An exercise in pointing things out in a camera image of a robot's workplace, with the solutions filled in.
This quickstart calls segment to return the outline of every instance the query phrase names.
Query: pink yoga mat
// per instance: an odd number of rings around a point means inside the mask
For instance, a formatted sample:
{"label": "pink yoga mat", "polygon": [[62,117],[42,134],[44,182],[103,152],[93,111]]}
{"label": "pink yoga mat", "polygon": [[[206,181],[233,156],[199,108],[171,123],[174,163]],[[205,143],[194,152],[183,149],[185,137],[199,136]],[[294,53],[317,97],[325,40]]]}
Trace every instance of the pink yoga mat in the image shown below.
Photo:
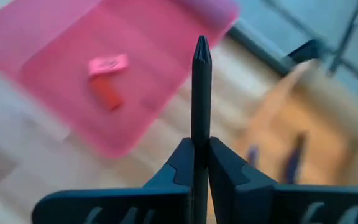
{"label": "pink yoga mat", "polygon": [[[0,10],[0,71],[105,157],[134,147],[189,75],[199,35],[214,45],[237,18],[230,0],[16,0]],[[107,111],[88,62],[127,54]]]}

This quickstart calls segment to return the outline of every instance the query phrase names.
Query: pink tag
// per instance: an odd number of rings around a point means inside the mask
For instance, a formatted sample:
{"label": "pink tag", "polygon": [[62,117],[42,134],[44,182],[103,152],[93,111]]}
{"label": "pink tag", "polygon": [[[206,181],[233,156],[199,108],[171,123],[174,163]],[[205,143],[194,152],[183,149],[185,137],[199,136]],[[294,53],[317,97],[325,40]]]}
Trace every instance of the pink tag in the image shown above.
{"label": "pink tag", "polygon": [[126,54],[94,58],[89,62],[89,75],[108,75],[128,66]]}

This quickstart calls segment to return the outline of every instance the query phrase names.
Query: pencil tip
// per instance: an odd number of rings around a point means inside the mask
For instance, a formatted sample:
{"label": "pencil tip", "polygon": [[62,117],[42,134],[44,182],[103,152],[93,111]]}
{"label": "pencil tip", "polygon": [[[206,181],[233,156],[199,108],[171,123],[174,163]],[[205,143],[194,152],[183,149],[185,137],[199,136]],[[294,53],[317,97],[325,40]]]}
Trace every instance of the pencil tip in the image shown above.
{"label": "pencil tip", "polygon": [[194,52],[193,60],[202,62],[202,63],[211,63],[211,52],[209,52],[208,41],[206,36],[199,36],[198,42],[196,46],[196,50]]}

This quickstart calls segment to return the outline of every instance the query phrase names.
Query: black pencil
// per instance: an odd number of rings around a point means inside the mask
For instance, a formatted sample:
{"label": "black pencil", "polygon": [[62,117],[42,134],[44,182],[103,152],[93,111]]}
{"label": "black pencil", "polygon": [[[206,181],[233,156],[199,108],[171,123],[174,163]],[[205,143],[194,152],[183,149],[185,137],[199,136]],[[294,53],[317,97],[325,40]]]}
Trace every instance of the black pencil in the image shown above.
{"label": "black pencil", "polygon": [[195,147],[193,223],[206,223],[212,60],[205,36],[198,38],[191,78],[191,139]]}

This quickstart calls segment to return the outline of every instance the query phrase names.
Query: red object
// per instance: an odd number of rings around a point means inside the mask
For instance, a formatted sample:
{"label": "red object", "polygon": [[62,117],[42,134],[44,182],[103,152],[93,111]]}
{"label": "red object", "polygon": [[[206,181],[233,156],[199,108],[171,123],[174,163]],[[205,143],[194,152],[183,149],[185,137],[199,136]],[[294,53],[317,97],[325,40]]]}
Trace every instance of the red object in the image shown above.
{"label": "red object", "polygon": [[89,75],[110,75],[128,66],[126,54],[97,57],[89,62]]}
{"label": "red object", "polygon": [[[0,10],[0,71],[102,155],[121,157],[189,75],[198,36],[214,45],[237,18],[230,0],[196,2],[15,0]],[[110,80],[125,103],[106,111],[86,65],[111,52],[131,65]]]}
{"label": "red object", "polygon": [[97,100],[108,110],[113,110],[122,104],[122,99],[113,88],[109,76],[98,75],[89,79],[89,87]]}

